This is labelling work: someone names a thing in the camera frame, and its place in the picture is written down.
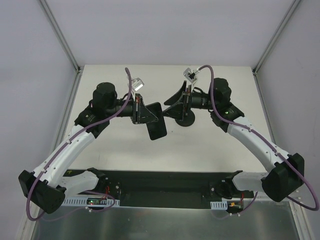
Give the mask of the black smartphone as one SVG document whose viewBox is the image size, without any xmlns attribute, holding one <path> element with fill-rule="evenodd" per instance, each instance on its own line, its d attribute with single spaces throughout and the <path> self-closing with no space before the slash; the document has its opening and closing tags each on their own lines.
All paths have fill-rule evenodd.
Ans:
<svg viewBox="0 0 320 240">
<path fill-rule="evenodd" d="M 161 104 L 155 102 L 147 105 L 146 108 L 157 117 L 157 121 L 146 124 L 149 138 L 154 141 L 165 137 L 167 135 L 167 128 Z"/>
</svg>

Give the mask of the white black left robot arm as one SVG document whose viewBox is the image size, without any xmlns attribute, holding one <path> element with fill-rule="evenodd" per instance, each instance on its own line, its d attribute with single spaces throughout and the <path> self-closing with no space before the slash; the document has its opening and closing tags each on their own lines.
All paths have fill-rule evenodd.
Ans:
<svg viewBox="0 0 320 240">
<path fill-rule="evenodd" d="M 166 136 L 162 106 L 159 102 L 146 105 L 132 83 L 129 92 L 118 98 L 110 82 L 97 85 L 88 106 L 78 115 L 67 137 L 51 155 L 33 171 L 23 170 L 18 181 L 27 199 L 26 212 L 33 203 L 46 214 L 54 213 L 67 197 L 90 190 L 99 195 L 105 191 L 106 176 L 94 167 L 76 176 L 64 177 L 79 154 L 110 125 L 116 117 L 129 117 L 134 125 L 146 125 L 149 138 Z"/>
</svg>

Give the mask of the black round-base phone stand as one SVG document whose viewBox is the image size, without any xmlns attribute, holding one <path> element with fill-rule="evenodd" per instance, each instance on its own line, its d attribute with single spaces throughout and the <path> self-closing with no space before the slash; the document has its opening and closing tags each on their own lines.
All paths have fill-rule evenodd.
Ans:
<svg viewBox="0 0 320 240">
<path fill-rule="evenodd" d="M 195 122 L 195 114 L 193 111 L 189 111 L 186 116 L 184 116 L 183 120 L 176 119 L 175 122 L 181 127 L 190 127 Z"/>
</svg>

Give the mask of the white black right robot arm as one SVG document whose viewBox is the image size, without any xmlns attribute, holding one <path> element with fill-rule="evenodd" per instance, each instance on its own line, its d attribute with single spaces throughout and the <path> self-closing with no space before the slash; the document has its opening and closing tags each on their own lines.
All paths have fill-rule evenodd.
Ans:
<svg viewBox="0 0 320 240">
<path fill-rule="evenodd" d="M 304 184 L 305 160 L 262 136 L 231 102 L 231 93 L 224 78 L 215 78 L 207 93 L 184 82 L 179 91 L 164 102 L 167 109 L 163 115 L 182 127 L 189 127 L 195 122 L 193 109 L 207 110 L 213 123 L 241 142 L 264 167 L 265 172 L 235 171 L 215 187 L 218 195 L 231 199 L 242 191 L 255 191 L 281 202 Z"/>
</svg>

